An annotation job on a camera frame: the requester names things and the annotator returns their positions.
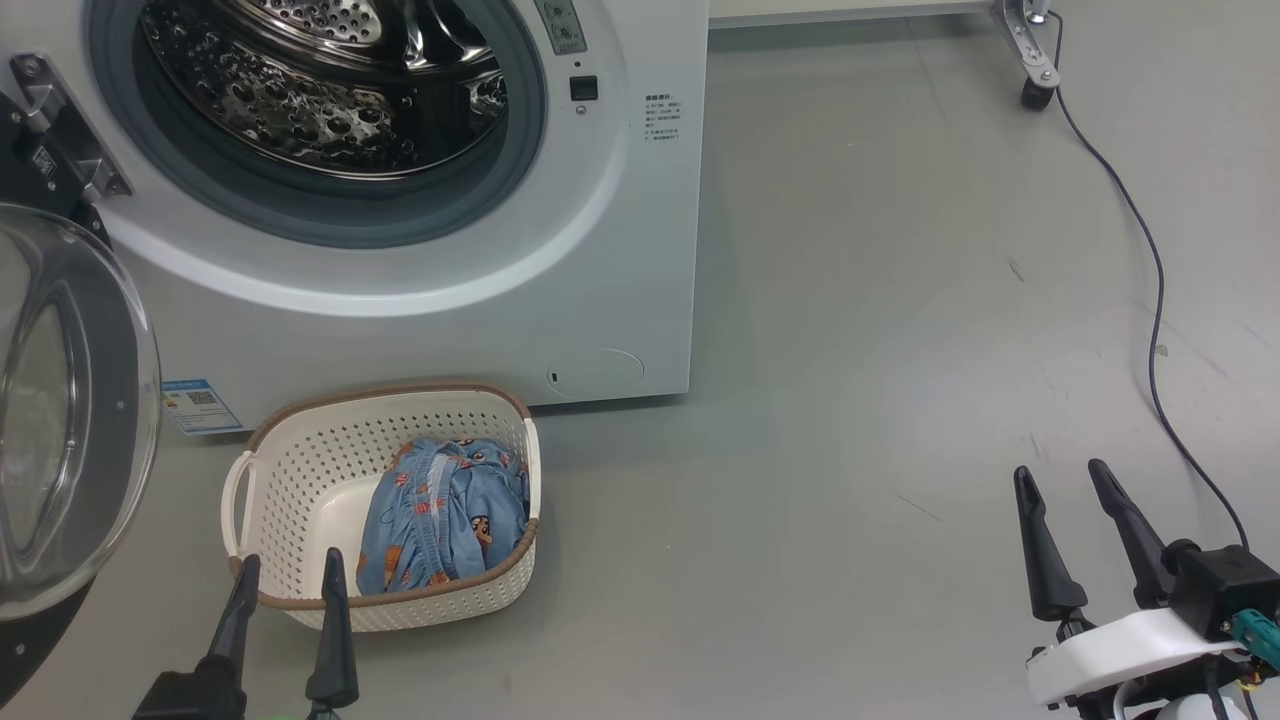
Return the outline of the white front-load washing machine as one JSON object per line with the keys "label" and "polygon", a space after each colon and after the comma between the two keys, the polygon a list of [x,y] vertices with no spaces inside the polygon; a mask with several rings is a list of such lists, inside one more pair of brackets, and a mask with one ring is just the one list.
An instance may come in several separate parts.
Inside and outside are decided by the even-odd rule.
{"label": "white front-load washing machine", "polygon": [[689,389],[709,0],[0,0],[134,193],[91,204],[246,430],[470,380]]}

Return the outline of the cream perforated laundry basket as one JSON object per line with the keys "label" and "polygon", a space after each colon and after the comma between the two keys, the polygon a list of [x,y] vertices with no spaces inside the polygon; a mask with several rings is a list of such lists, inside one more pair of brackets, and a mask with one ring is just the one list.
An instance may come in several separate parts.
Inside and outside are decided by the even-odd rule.
{"label": "cream perforated laundry basket", "polygon": [[[411,439],[497,439],[530,470],[530,528],[513,553],[475,579],[361,598],[356,564],[370,500]],[[541,457],[529,409],[490,386],[401,386],[284,407],[233,462],[221,491],[221,541],[232,571],[260,561],[259,601],[312,629],[328,550],[342,552],[357,633],[417,629],[479,618],[529,587],[541,511]]]}

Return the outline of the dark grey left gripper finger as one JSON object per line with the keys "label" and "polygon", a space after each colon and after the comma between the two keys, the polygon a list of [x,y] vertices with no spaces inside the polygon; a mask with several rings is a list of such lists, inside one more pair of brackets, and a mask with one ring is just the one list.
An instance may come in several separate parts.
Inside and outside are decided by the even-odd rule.
{"label": "dark grey left gripper finger", "polygon": [[306,720],[340,720],[338,711],[355,705],[360,689],[346,566],[337,547],[325,555],[321,600],[325,614],[314,673],[306,684]]}
{"label": "dark grey left gripper finger", "polygon": [[243,671],[250,619],[259,605],[260,569],[261,561],[256,553],[242,561],[236,584],[209,646],[207,660],[215,661],[233,676],[239,676]]}

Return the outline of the metal washer door hinge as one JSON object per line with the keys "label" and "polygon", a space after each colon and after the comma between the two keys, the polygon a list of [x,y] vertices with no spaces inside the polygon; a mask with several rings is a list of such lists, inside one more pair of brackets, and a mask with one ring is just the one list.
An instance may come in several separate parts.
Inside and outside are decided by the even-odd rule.
{"label": "metal washer door hinge", "polygon": [[23,96],[19,124],[42,146],[29,159],[51,191],[74,186],[87,204],[133,195],[116,158],[51,59],[41,53],[17,53],[9,65]]}

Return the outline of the blue energy label sticker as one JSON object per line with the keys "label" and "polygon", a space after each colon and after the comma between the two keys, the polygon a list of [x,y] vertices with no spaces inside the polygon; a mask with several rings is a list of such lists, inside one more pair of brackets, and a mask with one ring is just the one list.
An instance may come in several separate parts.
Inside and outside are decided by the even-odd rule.
{"label": "blue energy label sticker", "polygon": [[186,436],[215,436],[246,430],[236,414],[205,379],[164,380],[166,415]]}

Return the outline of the metal frame leg with caster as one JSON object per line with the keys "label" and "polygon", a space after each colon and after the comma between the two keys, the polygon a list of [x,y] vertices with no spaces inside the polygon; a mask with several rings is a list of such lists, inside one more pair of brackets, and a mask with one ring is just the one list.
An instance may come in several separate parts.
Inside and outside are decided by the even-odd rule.
{"label": "metal frame leg with caster", "polygon": [[1033,28],[1051,15],[1052,0],[991,0],[989,13],[997,31],[1018,56],[1027,74],[1020,102],[1043,111],[1057,95],[1061,78],[1051,55],[1038,44]]}

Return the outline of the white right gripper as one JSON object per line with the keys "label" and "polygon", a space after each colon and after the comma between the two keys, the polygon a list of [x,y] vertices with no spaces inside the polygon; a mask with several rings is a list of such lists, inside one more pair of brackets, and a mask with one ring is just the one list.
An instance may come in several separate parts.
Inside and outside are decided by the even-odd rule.
{"label": "white right gripper", "polygon": [[1059,552],[1030,469],[1014,471],[1032,615],[1056,625],[1056,643],[1027,660],[1027,685],[1046,708],[1239,708],[1231,688],[1251,679],[1251,660],[1234,641],[1207,641],[1169,606],[1174,578],[1162,564],[1165,543],[1101,459],[1088,471],[1112,519],[1140,610],[1096,625],[1088,603]]}

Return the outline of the white wall panel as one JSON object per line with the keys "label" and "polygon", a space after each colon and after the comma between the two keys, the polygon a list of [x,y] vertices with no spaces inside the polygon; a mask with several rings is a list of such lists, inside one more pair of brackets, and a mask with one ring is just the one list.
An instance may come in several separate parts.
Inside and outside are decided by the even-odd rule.
{"label": "white wall panel", "polygon": [[986,13],[995,0],[710,0],[712,29]]}

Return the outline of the blue cartoon print garment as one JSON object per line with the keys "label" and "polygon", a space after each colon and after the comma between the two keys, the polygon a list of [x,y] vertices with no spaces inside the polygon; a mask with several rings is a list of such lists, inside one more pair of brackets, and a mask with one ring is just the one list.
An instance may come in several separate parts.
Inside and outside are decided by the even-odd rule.
{"label": "blue cartoon print garment", "polygon": [[378,482],[356,568],[365,596],[480,577],[504,562],[530,519],[530,470],[489,438],[404,443]]}

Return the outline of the round black glass washer door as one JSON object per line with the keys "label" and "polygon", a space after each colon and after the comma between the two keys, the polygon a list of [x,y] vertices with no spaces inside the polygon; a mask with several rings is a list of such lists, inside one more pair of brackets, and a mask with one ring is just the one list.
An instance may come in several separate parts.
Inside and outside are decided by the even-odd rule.
{"label": "round black glass washer door", "polygon": [[0,92],[0,708],[115,551],[157,430],[152,327],[58,159]]}

